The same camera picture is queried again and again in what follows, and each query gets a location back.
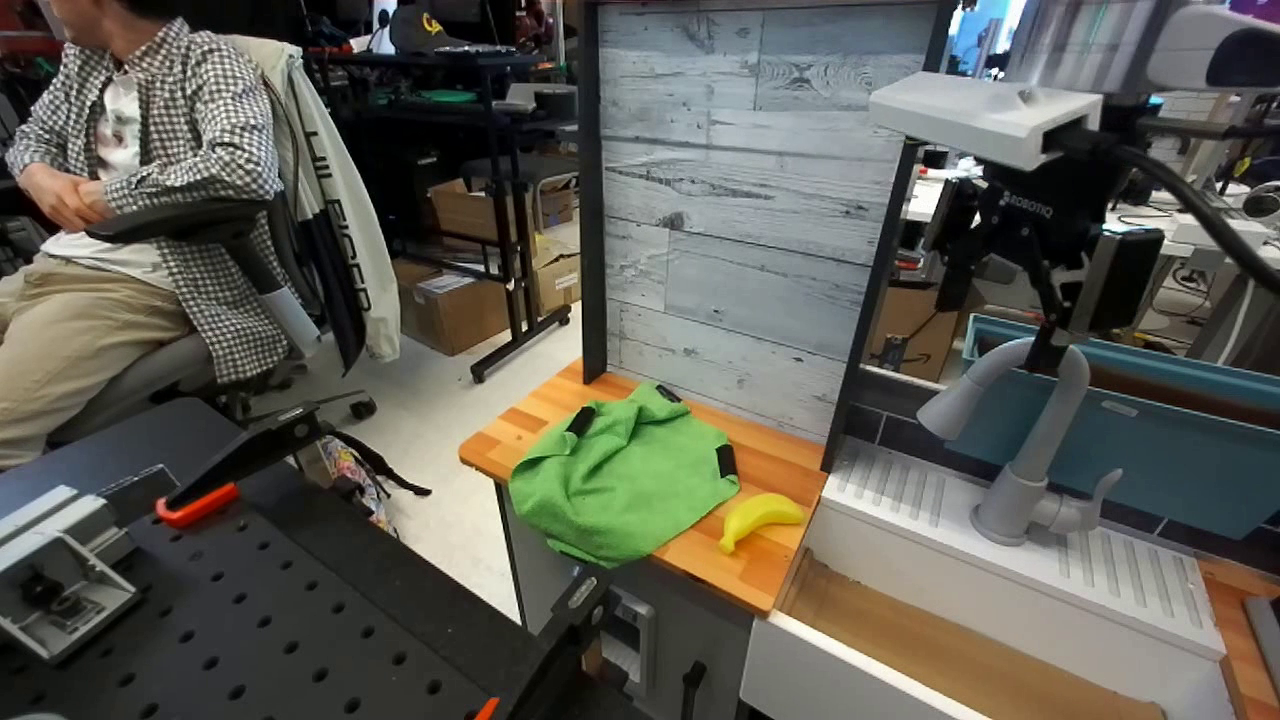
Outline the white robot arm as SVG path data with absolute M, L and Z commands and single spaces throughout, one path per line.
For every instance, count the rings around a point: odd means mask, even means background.
M 1068 353 L 1076 299 L 1052 282 L 1082 259 L 1096 212 L 1129 170 L 1168 188 L 1208 240 L 1258 286 L 1280 273 L 1141 139 L 1151 93 L 1277 93 L 1280 28 L 1218 0 L 1048 0 L 1026 13 L 1009 81 L 912 70 L 870 93 L 870 118 L 997 170 L 999 190 L 1025 194 L 1052 231 L 1026 257 L 1039 290 L 1039 330 L 1026 366 Z

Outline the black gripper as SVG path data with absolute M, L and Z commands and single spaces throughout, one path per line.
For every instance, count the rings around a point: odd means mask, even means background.
M 984 163 L 981 178 L 948 178 L 928 223 L 941 257 L 935 308 L 960 312 L 987 257 L 1025 273 L 1039 299 L 1026 370 L 1055 370 L 1073 330 L 1116 330 L 1141 319 L 1165 236 L 1108 223 L 1130 168 L 1096 149 L 1068 149 L 1030 170 Z

